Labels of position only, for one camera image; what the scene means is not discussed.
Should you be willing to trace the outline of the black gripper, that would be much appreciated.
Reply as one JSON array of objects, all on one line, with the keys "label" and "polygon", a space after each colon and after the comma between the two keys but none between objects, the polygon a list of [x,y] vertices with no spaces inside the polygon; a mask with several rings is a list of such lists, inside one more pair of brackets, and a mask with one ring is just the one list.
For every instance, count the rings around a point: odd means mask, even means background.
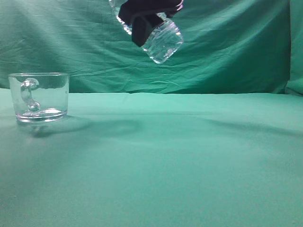
[{"label": "black gripper", "polygon": [[127,0],[119,9],[118,17],[127,25],[132,23],[132,41],[143,46],[155,27],[158,13],[173,18],[183,8],[183,0]]}]

